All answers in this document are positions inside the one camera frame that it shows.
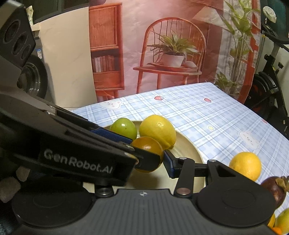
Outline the gloved left hand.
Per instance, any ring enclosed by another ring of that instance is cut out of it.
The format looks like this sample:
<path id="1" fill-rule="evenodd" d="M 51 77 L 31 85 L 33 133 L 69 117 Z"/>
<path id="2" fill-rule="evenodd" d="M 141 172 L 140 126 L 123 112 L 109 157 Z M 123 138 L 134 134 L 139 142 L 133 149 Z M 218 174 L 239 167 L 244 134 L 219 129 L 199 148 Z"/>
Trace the gloved left hand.
<path id="1" fill-rule="evenodd" d="M 30 169 L 20 166 L 13 176 L 1 179 L 1 202 L 9 202 L 21 189 L 21 183 L 28 179 L 29 174 Z"/>

